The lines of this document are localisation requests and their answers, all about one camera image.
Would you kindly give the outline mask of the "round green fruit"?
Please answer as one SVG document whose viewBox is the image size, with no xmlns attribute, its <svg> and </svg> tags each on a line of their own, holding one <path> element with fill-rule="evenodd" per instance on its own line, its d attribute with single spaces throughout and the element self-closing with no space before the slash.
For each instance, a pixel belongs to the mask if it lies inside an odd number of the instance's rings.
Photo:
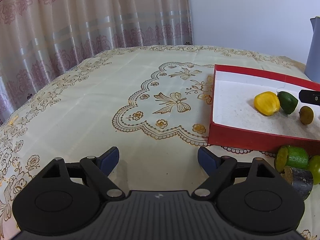
<svg viewBox="0 0 320 240">
<path fill-rule="evenodd" d="M 320 156 L 314 155 L 309 160 L 308 170 L 312 173 L 313 184 L 317 185 L 320 183 Z"/>
</svg>

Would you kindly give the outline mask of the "dark sugarcane piece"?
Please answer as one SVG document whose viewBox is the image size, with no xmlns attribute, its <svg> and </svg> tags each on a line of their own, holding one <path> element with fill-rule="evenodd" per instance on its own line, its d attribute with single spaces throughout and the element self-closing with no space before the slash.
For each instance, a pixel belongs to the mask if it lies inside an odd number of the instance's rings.
<svg viewBox="0 0 320 240">
<path fill-rule="evenodd" d="M 313 175 L 308 170 L 285 166 L 282 177 L 306 200 L 313 188 Z"/>
</svg>

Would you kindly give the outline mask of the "brown round longan fruit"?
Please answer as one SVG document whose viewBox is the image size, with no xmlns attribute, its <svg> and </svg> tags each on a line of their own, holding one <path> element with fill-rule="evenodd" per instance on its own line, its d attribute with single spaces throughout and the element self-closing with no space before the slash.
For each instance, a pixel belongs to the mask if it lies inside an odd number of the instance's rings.
<svg viewBox="0 0 320 240">
<path fill-rule="evenodd" d="M 300 122 L 304 125 L 311 124 L 314 119 L 314 112 L 312 108 L 310 108 L 309 106 L 303 106 L 299 110 L 299 119 L 300 119 Z"/>
</svg>

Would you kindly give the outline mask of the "dark green fruit piece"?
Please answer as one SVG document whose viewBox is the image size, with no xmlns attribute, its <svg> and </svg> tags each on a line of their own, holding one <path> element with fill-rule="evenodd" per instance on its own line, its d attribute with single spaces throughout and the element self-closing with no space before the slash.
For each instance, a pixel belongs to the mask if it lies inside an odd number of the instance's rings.
<svg viewBox="0 0 320 240">
<path fill-rule="evenodd" d="M 295 111 L 298 105 L 298 99 L 295 96 L 289 92 L 280 91 L 277 93 L 277 97 L 285 114 L 290 115 Z"/>
</svg>

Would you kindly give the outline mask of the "light blue electric kettle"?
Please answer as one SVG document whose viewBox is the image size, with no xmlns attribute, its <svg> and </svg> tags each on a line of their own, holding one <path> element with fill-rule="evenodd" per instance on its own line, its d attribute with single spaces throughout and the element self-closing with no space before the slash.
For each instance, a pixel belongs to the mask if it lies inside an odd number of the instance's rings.
<svg viewBox="0 0 320 240">
<path fill-rule="evenodd" d="M 320 19 L 319 16 L 310 19 L 313 36 L 309 50 L 308 59 L 305 66 L 305 75 L 313 82 L 320 80 Z"/>
</svg>

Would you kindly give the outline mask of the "yellow fruit piece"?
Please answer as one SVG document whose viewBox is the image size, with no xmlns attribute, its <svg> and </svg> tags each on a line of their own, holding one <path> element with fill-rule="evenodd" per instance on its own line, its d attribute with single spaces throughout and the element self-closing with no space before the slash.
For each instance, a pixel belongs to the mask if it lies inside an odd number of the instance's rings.
<svg viewBox="0 0 320 240">
<path fill-rule="evenodd" d="M 280 102 L 274 92 L 263 92 L 254 97 L 254 107 L 265 116 L 272 116 L 280 110 Z"/>
</svg>

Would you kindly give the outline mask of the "red cardboard box tray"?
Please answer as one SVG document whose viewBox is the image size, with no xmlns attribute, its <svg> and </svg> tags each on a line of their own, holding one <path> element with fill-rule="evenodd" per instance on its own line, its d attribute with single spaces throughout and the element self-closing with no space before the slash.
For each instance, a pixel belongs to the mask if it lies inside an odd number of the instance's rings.
<svg viewBox="0 0 320 240">
<path fill-rule="evenodd" d="M 265 116 L 253 105 L 254 97 L 263 92 L 286 91 L 297 98 L 303 89 L 318 91 L 319 84 L 266 70 L 215 65 L 208 143 L 272 153 L 292 145 L 318 155 L 319 106 L 310 106 L 314 119 L 304 125 L 299 120 L 301 101 L 290 115 L 280 110 Z"/>
</svg>

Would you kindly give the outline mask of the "green cut cucumber piece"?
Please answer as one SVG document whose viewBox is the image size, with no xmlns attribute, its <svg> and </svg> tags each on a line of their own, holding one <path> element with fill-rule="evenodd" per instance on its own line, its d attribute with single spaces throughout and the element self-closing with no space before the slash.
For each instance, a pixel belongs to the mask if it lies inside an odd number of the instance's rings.
<svg viewBox="0 0 320 240">
<path fill-rule="evenodd" d="M 281 146 L 274 160 L 274 168 L 279 172 L 284 171 L 285 166 L 306 170 L 309 163 L 309 156 L 301 147 Z"/>
</svg>

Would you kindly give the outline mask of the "cream gold embroidered tablecloth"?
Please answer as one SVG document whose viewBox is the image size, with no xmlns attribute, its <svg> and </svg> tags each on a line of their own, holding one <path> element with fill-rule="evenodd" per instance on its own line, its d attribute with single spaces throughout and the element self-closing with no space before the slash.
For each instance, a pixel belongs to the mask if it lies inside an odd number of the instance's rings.
<svg viewBox="0 0 320 240">
<path fill-rule="evenodd" d="M 284 56 L 217 46 L 149 46 L 99 53 L 57 77 L 1 126 L 1 239 L 19 228 L 16 195 L 53 158 L 77 162 L 112 146 L 123 190 L 195 190 L 206 145 L 216 64 L 304 78 Z"/>
</svg>

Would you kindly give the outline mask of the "pink floral curtain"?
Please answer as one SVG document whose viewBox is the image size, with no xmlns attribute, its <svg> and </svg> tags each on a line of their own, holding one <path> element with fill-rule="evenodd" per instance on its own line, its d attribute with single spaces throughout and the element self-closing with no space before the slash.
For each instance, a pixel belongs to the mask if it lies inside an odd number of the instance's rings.
<svg viewBox="0 0 320 240">
<path fill-rule="evenodd" d="M 102 51 L 192 42 L 189 0 L 1 0 L 1 121 Z"/>
</svg>

